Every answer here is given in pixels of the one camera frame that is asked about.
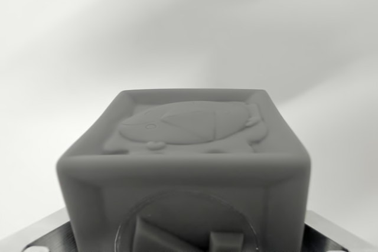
gray cube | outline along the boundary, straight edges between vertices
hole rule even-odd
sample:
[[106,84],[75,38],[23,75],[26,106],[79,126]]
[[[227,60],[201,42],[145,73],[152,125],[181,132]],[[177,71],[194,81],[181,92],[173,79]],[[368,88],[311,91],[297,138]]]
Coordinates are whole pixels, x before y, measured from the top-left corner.
[[131,252],[150,231],[196,251],[211,233],[301,248],[309,156],[263,90],[123,91],[57,172],[79,252]]

metal platform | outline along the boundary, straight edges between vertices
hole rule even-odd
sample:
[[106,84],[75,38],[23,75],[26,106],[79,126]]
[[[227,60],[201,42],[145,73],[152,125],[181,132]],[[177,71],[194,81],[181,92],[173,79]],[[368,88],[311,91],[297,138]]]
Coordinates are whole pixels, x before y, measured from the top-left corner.
[[[50,252],[77,252],[65,209],[0,241],[1,252],[22,252],[32,246],[44,246]],[[378,252],[378,249],[320,215],[307,211],[302,252],[327,251]]]

cube side face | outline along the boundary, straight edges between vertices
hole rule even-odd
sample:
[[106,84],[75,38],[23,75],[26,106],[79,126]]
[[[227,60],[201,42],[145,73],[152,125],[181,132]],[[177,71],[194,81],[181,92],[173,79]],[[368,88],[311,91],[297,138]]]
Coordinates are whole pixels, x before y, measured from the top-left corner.
[[[196,102],[189,113],[188,102]],[[201,124],[219,108],[226,112],[214,114],[215,120],[227,119],[227,112],[241,117],[247,109],[243,123],[250,125],[230,134],[232,123],[222,122],[211,132],[219,139],[197,143],[209,139],[211,125]],[[121,125],[161,127],[149,111],[181,128],[187,127],[181,121],[199,119],[200,128],[148,141],[145,136],[159,136],[144,129],[154,128],[133,136]],[[141,115],[147,120],[138,121]],[[196,143],[183,143],[188,140]],[[57,170],[80,252],[133,251],[138,218],[202,250],[211,232],[242,233],[246,251],[300,250],[309,157],[264,91],[122,92]]]

embossed fish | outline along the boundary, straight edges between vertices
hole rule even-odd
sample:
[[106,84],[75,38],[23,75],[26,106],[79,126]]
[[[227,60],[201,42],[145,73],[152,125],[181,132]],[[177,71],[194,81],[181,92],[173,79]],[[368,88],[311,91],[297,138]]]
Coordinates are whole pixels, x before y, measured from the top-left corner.
[[178,102],[152,107],[125,119],[121,135],[147,142],[150,149],[170,144],[206,143],[226,138],[260,121],[241,102]]

gray background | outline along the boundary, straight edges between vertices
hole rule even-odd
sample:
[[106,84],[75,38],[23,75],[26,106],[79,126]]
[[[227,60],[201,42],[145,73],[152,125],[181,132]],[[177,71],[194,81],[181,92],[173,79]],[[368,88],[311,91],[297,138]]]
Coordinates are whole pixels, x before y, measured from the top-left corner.
[[378,245],[378,0],[0,0],[0,238],[63,206],[57,158],[121,90],[266,89],[308,208]]

